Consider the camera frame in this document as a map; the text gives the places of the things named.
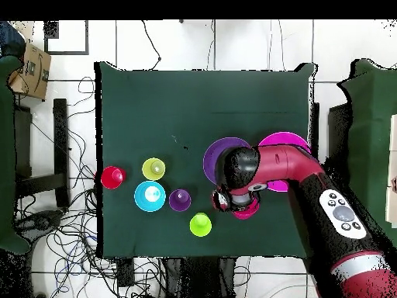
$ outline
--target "cable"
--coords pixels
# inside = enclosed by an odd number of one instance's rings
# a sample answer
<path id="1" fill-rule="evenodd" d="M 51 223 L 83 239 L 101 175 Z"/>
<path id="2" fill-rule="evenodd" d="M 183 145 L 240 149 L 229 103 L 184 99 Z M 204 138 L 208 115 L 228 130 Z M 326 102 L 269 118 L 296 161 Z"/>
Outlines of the cable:
<path id="1" fill-rule="evenodd" d="M 295 287 L 314 287 L 314 286 L 308 286 L 308 285 L 294 285 L 294 286 L 288 286 L 288 287 L 284 287 L 283 289 L 280 289 L 279 291 L 275 292 L 273 295 L 271 295 L 269 298 L 274 297 L 275 295 L 277 295 L 278 293 L 280 293 L 283 290 L 289 289 L 289 288 L 295 288 Z"/>
<path id="2" fill-rule="evenodd" d="M 161 61 L 161 56 L 160 56 L 160 54 L 158 53 L 156 47 L 153 45 L 153 41 L 152 41 L 152 39 L 150 38 L 149 33 L 147 32 L 145 21 L 142 20 L 141 22 L 143 23 L 143 27 L 144 27 L 144 29 L 145 29 L 145 34 L 147 35 L 147 39 L 149 39 L 150 44 L 152 45 L 152 48 L 154 49 L 154 51 L 156 52 L 156 54 L 157 54 L 157 56 L 158 56 L 157 63 L 150 69 L 150 71 L 152 71 L 152 70 L 155 69 L 155 67 L 157 66 L 157 64 L 160 63 L 160 61 Z"/>
<path id="3" fill-rule="evenodd" d="M 250 256 L 250 258 L 248 259 L 248 263 L 247 263 L 247 270 L 248 270 L 248 272 L 250 271 L 251 257 L 252 257 L 252 256 Z M 247 290 L 248 290 L 248 284 L 245 286 L 244 298 L 247 297 Z"/>
<path id="4" fill-rule="evenodd" d="M 278 26 L 280 26 L 280 35 L 281 35 L 281 59 L 282 59 L 282 67 L 285 71 L 285 65 L 284 65 L 284 48 L 282 45 L 282 30 L 281 30 L 281 23 L 280 23 L 280 19 L 278 19 Z"/>
<path id="5" fill-rule="evenodd" d="M 211 48 L 212 48 L 212 45 L 213 45 L 213 43 L 214 43 L 214 41 L 215 41 L 215 31 L 214 31 L 214 29 L 212 28 L 212 27 L 213 27 L 213 24 L 214 24 L 214 21 L 215 21 L 214 19 L 211 21 L 211 30 L 212 30 L 212 33 L 213 33 L 214 38 L 213 38 L 211 44 L 209 45 L 208 56 L 207 56 L 207 68 L 206 68 L 206 70 L 208 70 L 208 66 L 209 66 L 209 55 L 211 54 Z"/>
<path id="6" fill-rule="evenodd" d="M 270 70 L 270 55 L 271 55 L 271 42 L 273 40 L 273 33 L 271 29 L 271 20 L 270 20 L 270 46 L 268 51 L 268 70 Z"/>
<path id="7" fill-rule="evenodd" d="M 241 266 L 237 266 L 236 268 L 234 268 L 234 270 L 236 270 L 236 269 L 238 269 L 238 268 L 246 269 L 246 270 L 247 270 L 248 276 L 247 276 L 247 281 L 245 281 L 245 282 L 243 282 L 243 283 L 240 283 L 240 284 L 238 284 L 238 285 L 234 285 L 235 287 L 244 286 L 244 285 L 247 284 L 248 281 L 250 281 L 250 279 L 251 279 L 251 272 L 250 272 L 250 270 L 249 270 L 247 267 L 241 265 Z"/>
<path id="8" fill-rule="evenodd" d="M 78 92 L 80 92 L 81 94 L 86 94 L 86 92 L 82 92 L 80 91 L 80 84 L 86 79 L 90 79 L 89 81 L 92 83 L 92 92 L 90 94 L 89 97 L 87 97 L 86 99 L 81 99 L 78 102 L 76 102 L 75 104 L 71 105 L 71 104 L 67 104 L 67 106 L 76 106 L 78 103 L 86 101 L 87 99 L 90 99 L 92 97 L 92 95 L 94 95 L 95 93 L 95 86 L 94 86 L 94 82 L 92 81 L 92 79 L 90 77 L 83 77 L 79 82 L 78 82 Z"/>

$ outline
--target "cup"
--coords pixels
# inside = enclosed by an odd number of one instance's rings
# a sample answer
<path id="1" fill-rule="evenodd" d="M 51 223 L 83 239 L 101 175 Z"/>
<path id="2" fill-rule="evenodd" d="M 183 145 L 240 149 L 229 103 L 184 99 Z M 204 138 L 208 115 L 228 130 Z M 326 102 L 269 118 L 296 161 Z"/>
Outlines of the cup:
<path id="1" fill-rule="evenodd" d="M 170 194 L 168 202 L 173 210 L 185 211 L 190 207 L 192 198 L 185 189 L 176 189 Z"/>
<path id="2" fill-rule="evenodd" d="M 263 145 L 277 145 L 277 144 L 293 144 L 304 148 L 310 153 L 310 148 L 306 141 L 296 133 L 289 131 L 279 131 L 264 138 L 259 146 Z M 275 192 L 287 192 L 288 183 L 286 181 L 273 181 L 268 183 L 268 189 Z"/>
<path id="3" fill-rule="evenodd" d="M 133 198 L 141 210 L 151 213 L 164 205 L 165 190 L 157 182 L 146 181 L 136 187 Z"/>
<path id="4" fill-rule="evenodd" d="M 164 176 L 165 163 L 157 158 L 147 159 L 142 166 L 142 173 L 146 179 L 157 181 Z"/>
<path id="5" fill-rule="evenodd" d="M 204 213 L 197 213 L 190 220 L 190 231 L 196 237 L 206 236 L 212 229 L 211 220 Z"/>
<path id="6" fill-rule="evenodd" d="M 124 169 L 114 166 L 103 169 L 101 183 L 107 189 L 117 189 L 125 180 L 126 171 Z"/>

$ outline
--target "control buttons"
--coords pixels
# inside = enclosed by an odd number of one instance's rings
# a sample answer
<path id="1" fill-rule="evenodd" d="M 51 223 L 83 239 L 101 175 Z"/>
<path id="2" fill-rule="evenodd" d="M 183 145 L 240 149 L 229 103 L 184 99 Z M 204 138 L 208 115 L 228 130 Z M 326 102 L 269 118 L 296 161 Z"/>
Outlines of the control buttons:
<path id="1" fill-rule="evenodd" d="M 348 223 L 343 223 L 343 224 L 342 224 L 342 228 L 343 228 L 344 230 L 349 230 L 349 229 L 351 229 L 351 227 L 350 227 L 350 225 L 349 225 Z"/>
<path id="2" fill-rule="evenodd" d="M 354 220 L 353 210 L 346 206 L 338 206 L 333 210 L 332 214 L 337 220 L 343 222 L 351 222 Z"/>
<path id="3" fill-rule="evenodd" d="M 353 225 L 353 227 L 354 227 L 355 229 L 357 229 L 357 230 L 360 230 L 360 229 L 361 229 L 361 226 L 360 226 L 359 223 L 353 222 L 351 225 Z"/>

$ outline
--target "red robot arm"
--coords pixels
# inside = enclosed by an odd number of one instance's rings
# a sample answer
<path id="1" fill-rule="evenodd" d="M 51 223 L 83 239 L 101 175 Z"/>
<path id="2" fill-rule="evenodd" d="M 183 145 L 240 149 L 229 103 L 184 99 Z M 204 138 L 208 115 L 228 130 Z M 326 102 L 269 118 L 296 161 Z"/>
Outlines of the red robot arm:
<path id="1" fill-rule="evenodd" d="M 222 166 L 225 177 L 218 184 L 222 189 L 214 195 L 226 189 L 231 202 L 255 186 L 289 181 L 309 233 L 313 253 L 309 272 L 322 297 L 397 298 L 391 242 L 380 227 L 374 229 L 376 224 L 354 194 L 342 194 L 314 157 L 293 145 L 238 147 Z"/>

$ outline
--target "table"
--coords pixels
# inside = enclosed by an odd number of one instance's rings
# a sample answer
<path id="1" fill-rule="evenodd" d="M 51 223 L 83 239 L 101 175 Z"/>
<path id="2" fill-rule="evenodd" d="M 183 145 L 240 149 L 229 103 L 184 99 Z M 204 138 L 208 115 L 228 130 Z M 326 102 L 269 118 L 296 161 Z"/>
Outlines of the table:
<path id="1" fill-rule="evenodd" d="M 390 156 L 390 119 L 397 114 L 397 71 L 369 60 L 354 62 L 350 77 L 338 84 L 347 104 L 330 109 L 330 160 L 343 174 L 376 223 L 397 246 L 397 231 L 385 221 Z"/>
<path id="2" fill-rule="evenodd" d="M 111 257 L 284 255 L 304 258 L 286 193 L 262 193 L 260 210 L 240 221 L 212 208 L 214 185 L 202 170 L 207 147 L 222 137 L 258 144 L 287 130 L 306 137 L 309 77 L 313 64 L 296 71 L 118 71 L 95 63 L 98 172 L 115 165 L 126 181 L 115 190 L 98 184 L 99 254 Z M 135 188 L 141 168 L 160 158 L 166 173 L 158 182 L 167 195 L 187 189 L 192 205 L 183 213 L 168 205 L 140 210 Z M 195 237 L 189 221 L 209 215 L 212 230 Z"/>

